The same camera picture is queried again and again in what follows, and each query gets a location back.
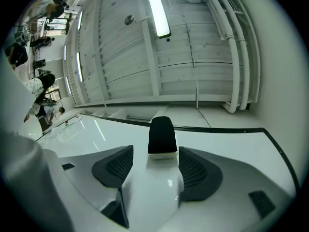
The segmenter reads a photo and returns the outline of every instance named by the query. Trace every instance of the rectangular light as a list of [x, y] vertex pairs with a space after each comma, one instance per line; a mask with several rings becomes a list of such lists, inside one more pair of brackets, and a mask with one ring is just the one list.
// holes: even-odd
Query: rectangular light
[[82, 17], [83, 17], [83, 12], [81, 11], [81, 13], [80, 13], [80, 15], [79, 15], [79, 19], [78, 19], [78, 27], [77, 27], [77, 30], [81, 29]]
[[82, 83], [84, 80], [83, 80], [83, 74], [81, 70], [81, 59], [79, 57], [79, 52], [76, 54], [76, 61], [77, 61], [77, 72], [79, 76], [79, 81]]
[[70, 86], [69, 86], [68, 77], [66, 77], [66, 85], [67, 85], [68, 93], [71, 94], [71, 89], [70, 89]]
[[151, 10], [154, 16], [156, 34], [159, 38], [165, 38], [171, 35], [168, 20], [166, 18], [161, 0], [149, 0]]
[[67, 60], [67, 45], [64, 45], [64, 61]]

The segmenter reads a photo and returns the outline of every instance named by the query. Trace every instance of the black hair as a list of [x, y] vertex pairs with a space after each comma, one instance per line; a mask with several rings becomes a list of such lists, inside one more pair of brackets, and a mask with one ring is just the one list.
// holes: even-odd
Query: black hair
[[57, 18], [59, 16], [61, 16], [64, 12], [64, 8], [63, 6], [61, 5], [58, 5], [55, 7], [56, 8], [56, 11], [52, 11], [51, 12], [51, 18], [54, 19], [54, 18]]
[[39, 76], [38, 78], [41, 80], [44, 90], [42, 94], [40, 94], [38, 98], [34, 101], [34, 103], [41, 104], [45, 98], [47, 89], [54, 84], [56, 78], [53, 74]]

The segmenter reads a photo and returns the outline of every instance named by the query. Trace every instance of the ceiling light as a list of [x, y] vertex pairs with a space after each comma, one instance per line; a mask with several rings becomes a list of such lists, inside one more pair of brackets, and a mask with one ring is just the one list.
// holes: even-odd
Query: ceiling light
[[64, 45], [64, 61], [67, 60], [67, 45]]
[[66, 77], [66, 85], [67, 85], [68, 93], [71, 94], [71, 89], [70, 89], [70, 86], [69, 86], [68, 77]]
[[161, 0], [149, 0], [151, 10], [154, 16], [156, 34], [159, 38], [165, 38], [171, 35], [168, 20], [166, 18]]
[[76, 54], [76, 61], [77, 61], [77, 72], [79, 76], [79, 81], [82, 83], [84, 80], [83, 80], [83, 74], [81, 70], [81, 59], [79, 57], [79, 52]]
[[82, 17], [83, 17], [83, 12], [81, 11], [80, 15], [79, 15], [79, 20], [78, 20], [78, 27], [77, 30], [81, 29], [81, 25], [82, 25]]

